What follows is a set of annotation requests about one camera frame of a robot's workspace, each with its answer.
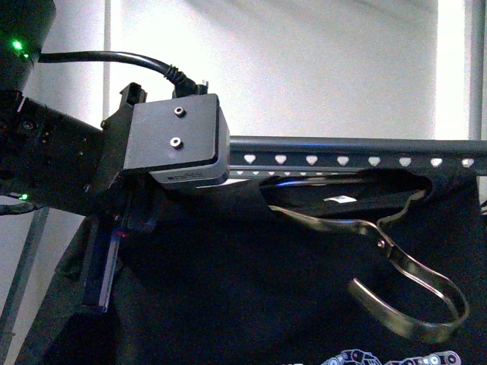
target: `white wall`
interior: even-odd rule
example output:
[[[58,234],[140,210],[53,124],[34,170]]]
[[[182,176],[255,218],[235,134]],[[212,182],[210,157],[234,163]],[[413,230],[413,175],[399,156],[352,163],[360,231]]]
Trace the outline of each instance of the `white wall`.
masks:
[[[173,63],[195,81],[209,80],[232,135],[434,138],[442,123],[435,114],[437,5],[431,0],[55,3],[44,52],[105,48]],[[149,101],[170,97],[171,85],[153,71],[96,63],[38,65],[25,94],[99,125],[132,81],[149,92]],[[468,131],[464,122],[460,128]],[[29,220],[0,219],[0,306]],[[7,363],[80,221],[49,214]]]
[[[435,2],[112,0],[111,48],[209,80],[232,135],[433,138]],[[111,65],[110,111],[152,71]]]

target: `green led light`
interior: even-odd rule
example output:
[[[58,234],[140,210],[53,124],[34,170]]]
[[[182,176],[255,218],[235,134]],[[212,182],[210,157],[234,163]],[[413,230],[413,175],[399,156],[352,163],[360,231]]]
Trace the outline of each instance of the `green led light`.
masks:
[[[17,51],[21,51],[24,47],[22,46],[22,43],[20,43],[18,40],[15,40],[14,42],[12,42],[12,46],[14,46],[14,48],[17,50]]]

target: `black fabric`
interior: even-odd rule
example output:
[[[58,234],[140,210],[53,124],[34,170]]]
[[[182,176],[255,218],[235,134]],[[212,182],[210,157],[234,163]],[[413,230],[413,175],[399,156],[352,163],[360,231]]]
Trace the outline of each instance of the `black fabric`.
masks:
[[[408,314],[445,320],[444,304],[399,274],[375,243],[283,221],[259,183],[245,182],[176,194],[152,235],[128,237],[105,316],[78,312],[82,283],[65,259],[16,364],[320,365],[348,349],[382,364],[442,351],[455,351],[462,364],[485,363],[487,247],[476,177],[428,179],[425,199],[387,233],[465,293],[470,317],[445,343],[401,338],[349,295],[347,283],[357,277]],[[298,196],[289,204],[299,205]],[[82,247],[83,237],[72,247]]]

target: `printed graphic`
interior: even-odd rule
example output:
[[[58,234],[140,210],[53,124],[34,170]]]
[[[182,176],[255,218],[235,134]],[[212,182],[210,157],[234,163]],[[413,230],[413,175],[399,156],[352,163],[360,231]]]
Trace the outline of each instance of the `printed graphic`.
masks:
[[[461,365],[462,360],[453,351],[437,352],[424,357],[387,361],[384,365]],[[360,350],[342,351],[321,365],[382,365],[372,353]]]

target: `black plastic part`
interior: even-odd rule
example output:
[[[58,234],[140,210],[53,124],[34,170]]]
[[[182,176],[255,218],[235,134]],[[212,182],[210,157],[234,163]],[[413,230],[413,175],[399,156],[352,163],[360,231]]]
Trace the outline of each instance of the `black plastic part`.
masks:
[[[90,242],[88,242],[86,257],[89,262],[87,262],[86,274],[82,274],[84,276],[84,294],[81,305],[95,310],[99,308],[113,227],[112,219],[107,216],[99,217],[92,227]]]
[[[120,91],[120,93],[122,94],[120,107],[126,103],[134,106],[138,103],[145,103],[147,100],[147,93],[144,91],[144,89],[142,89],[142,86],[136,84],[135,82],[128,84],[125,89]]]
[[[0,90],[24,89],[55,15],[53,0],[0,0]]]
[[[102,131],[28,98],[18,112],[20,93],[0,91],[0,100],[10,100],[0,106],[1,193],[86,215]]]
[[[487,141],[235,136],[230,146],[231,177],[316,176],[364,169],[441,172],[459,168],[487,175]],[[278,155],[285,156],[284,162],[282,158],[278,162]],[[348,160],[341,164],[339,157]]]

